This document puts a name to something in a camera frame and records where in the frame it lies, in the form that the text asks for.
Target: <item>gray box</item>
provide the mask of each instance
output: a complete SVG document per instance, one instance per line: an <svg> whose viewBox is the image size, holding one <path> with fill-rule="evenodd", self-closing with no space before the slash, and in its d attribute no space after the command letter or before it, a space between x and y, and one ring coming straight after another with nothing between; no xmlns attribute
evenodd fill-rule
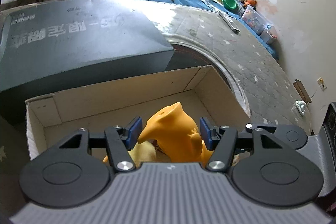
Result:
<svg viewBox="0 0 336 224"><path fill-rule="evenodd" d="M22 9L2 29L0 114L17 123L28 98L164 71L173 53L132 0L60 0Z"/></svg>

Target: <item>silver screw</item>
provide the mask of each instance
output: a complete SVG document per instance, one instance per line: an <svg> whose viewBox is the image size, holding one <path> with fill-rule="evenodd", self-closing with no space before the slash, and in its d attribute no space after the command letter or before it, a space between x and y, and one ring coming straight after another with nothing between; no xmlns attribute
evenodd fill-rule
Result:
<svg viewBox="0 0 336 224"><path fill-rule="evenodd" d="M128 171L128 170L132 169L133 166L134 166L134 164L129 162L129 161L121 161L121 162L117 163L117 168L121 171Z"/></svg>
<svg viewBox="0 0 336 224"><path fill-rule="evenodd" d="M225 163L223 163L220 160L214 160L208 164L208 167L211 168L212 170L220 170L225 167Z"/></svg>

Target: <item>transparent plastic container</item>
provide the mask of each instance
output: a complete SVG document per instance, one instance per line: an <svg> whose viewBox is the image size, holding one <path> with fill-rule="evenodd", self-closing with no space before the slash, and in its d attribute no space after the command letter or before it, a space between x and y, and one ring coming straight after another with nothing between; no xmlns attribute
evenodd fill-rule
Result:
<svg viewBox="0 0 336 224"><path fill-rule="evenodd" d="M265 26L268 25L267 19L254 11L250 5L247 6L241 18L257 35L261 35L265 29Z"/></svg>

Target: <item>orange plastic toy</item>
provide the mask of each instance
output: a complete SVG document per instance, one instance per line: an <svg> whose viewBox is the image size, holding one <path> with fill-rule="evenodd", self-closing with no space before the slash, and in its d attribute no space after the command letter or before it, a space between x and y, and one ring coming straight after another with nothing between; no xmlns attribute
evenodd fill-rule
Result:
<svg viewBox="0 0 336 224"><path fill-rule="evenodd" d="M206 149L196 123L183 111L179 102L164 107L147 121L138 143L148 139L157 140L172 162L199 161L204 166L212 154Z"/></svg>

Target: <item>cardboard box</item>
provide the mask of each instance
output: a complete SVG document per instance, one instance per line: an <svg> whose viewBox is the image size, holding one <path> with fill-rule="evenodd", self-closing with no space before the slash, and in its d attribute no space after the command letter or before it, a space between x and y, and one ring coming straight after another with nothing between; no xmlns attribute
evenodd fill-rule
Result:
<svg viewBox="0 0 336 224"><path fill-rule="evenodd" d="M233 93L212 66L194 67L63 90L26 101L26 133L34 159L78 128L102 132L126 126L135 116L146 121L161 108L181 102L199 126L202 116L216 125L243 130L250 122ZM92 151L100 159L104 149Z"/></svg>
<svg viewBox="0 0 336 224"><path fill-rule="evenodd" d="M0 115L16 124L31 97L164 71L173 53L133 0L59 0L13 12L0 42Z"/></svg>

